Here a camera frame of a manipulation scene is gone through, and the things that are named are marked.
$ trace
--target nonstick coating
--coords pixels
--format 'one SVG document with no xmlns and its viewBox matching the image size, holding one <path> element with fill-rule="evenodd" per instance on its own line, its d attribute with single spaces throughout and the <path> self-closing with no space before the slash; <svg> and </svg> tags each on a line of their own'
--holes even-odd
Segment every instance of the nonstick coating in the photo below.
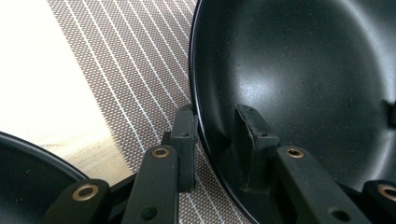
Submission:
<svg viewBox="0 0 396 224">
<path fill-rule="evenodd" d="M 255 107 L 282 146 L 310 151 L 340 184 L 396 181 L 396 1 L 202 0 L 190 70 L 204 148 L 252 220 L 271 216 L 267 196 L 243 192 L 225 165 L 237 157 L 236 104 Z"/>
<path fill-rule="evenodd" d="M 1 223 L 41 223 L 64 189 L 84 178 L 43 148 L 0 133 Z"/>
</svg>

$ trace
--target frying pan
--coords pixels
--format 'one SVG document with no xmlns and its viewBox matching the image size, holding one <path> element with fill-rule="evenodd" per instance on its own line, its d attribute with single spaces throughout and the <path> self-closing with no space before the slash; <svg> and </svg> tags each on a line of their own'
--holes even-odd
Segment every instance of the frying pan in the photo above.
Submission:
<svg viewBox="0 0 396 224">
<path fill-rule="evenodd" d="M 64 189 L 85 178 L 47 150 L 0 132 L 2 223 L 41 223 Z"/>
<path fill-rule="evenodd" d="M 396 181 L 395 1 L 201 0 L 190 74 L 204 149 L 251 220 L 272 217 L 268 195 L 242 191 L 229 165 L 235 105 L 256 108 L 280 145 L 307 149 L 342 185 Z"/>
</svg>

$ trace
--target black frying pan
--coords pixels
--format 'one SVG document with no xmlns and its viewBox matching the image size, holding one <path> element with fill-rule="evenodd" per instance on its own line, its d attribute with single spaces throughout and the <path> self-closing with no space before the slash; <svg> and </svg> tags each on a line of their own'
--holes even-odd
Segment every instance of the black frying pan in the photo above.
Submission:
<svg viewBox="0 0 396 224">
<path fill-rule="evenodd" d="M 225 188 L 256 221 L 266 196 L 225 166 L 233 107 L 255 107 L 281 145 L 309 150 L 340 184 L 396 181 L 396 1 L 202 0 L 191 34 L 200 135 Z"/>
<path fill-rule="evenodd" d="M 47 150 L 0 132 L 1 223 L 41 223 L 64 189 L 84 178 Z"/>
</svg>

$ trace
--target brass rivet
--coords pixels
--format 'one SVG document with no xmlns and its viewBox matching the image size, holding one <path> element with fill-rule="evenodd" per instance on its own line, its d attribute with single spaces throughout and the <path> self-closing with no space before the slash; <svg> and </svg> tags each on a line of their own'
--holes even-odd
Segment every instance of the brass rivet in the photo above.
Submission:
<svg viewBox="0 0 396 224">
<path fill-rule="evenodd" d="M 169 155 L 169 150 L 166 148 L 157 148 L 154 151 L 152 151 L 152 156 L 156 158 L 163 158 Z"/>
<path fill-rule="evenodd" d="M 84 192 L 82 192 L 84 189 L 88 189 L 91 192 L 89 192 L 88 194 L 84 194 Z M 86 184 L 86 185 L 80 186 L 78 189 L 76 189 L 73 192 L 73 199 L 76 201 L 79 201 L 79 202 L 87 201 L 87 200 L 93 198 L 98 192 L 99 192 L 99 188 L 96 185 Z"/>
<path fill-rule="evenodd" d="M 294 148 L 288 149 L 286 151 L 286 154 L 293 158 L 301 158 L 304 156 L 304 153 L 302 151 L 300 151 L 299 149 L 294 149 Z"/>
<path fill-rule="evenodd" d="M 387 199 L 396 202 L 396 188 L 395 187 L 390 186 L 390 185 L 378 185 L 378 191 Z"/>
</svg>

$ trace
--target gray fabric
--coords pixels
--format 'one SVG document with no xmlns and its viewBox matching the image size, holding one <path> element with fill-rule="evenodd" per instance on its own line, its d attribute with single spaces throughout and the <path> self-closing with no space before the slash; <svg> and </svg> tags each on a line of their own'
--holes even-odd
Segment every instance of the gray fabric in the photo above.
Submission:
<svg viewBox="0 0 396 224">
<path fill-rule="evenodd" d="M 170 131 L 190 103 L 193 0 L 49 0 L 127 164 Z M 197 190 L 180 196 L 180 223 L 248 223 L 214 176 L 201 146 Z"/>
</svg>

